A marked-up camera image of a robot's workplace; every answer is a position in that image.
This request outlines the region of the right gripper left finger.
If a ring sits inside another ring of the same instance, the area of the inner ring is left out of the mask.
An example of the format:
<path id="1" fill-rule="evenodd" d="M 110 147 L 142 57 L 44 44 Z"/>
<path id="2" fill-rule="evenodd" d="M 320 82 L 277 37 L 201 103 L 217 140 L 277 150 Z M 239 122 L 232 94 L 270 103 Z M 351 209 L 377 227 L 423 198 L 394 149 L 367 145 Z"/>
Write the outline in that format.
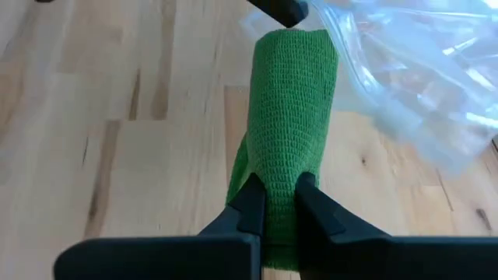
<path id="1" fill-rule="evenodd" d="M 253 173 L 199 234 L 82 241 L 57 257 L 54 278 L 260 279 L 265 201 Z"/>

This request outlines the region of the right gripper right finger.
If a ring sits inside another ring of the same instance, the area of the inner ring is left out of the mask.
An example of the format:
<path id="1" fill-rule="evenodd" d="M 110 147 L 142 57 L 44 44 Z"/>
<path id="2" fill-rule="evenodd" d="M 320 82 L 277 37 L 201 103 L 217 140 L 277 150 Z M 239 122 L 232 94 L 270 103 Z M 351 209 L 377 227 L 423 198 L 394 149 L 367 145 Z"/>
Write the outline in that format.
<path id="1" fill-rule="evenodd" d="M 303 279 L 495 279 L 495 237 L 391 236 L 329 198 L 312 173 L 296 182 Z"/>

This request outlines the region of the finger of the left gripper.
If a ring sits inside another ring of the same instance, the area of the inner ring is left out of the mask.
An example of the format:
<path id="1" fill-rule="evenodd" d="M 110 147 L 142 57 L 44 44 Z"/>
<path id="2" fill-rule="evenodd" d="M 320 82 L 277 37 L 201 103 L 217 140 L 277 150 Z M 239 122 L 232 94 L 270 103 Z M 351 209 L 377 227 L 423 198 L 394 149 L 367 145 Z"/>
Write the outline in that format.
<path id="1" fill-rule="evenodd" d="M 286 28 L 291 28 L 301 23 L 309 14 L 308 4 L 304 0 L 247 1 Z"/>

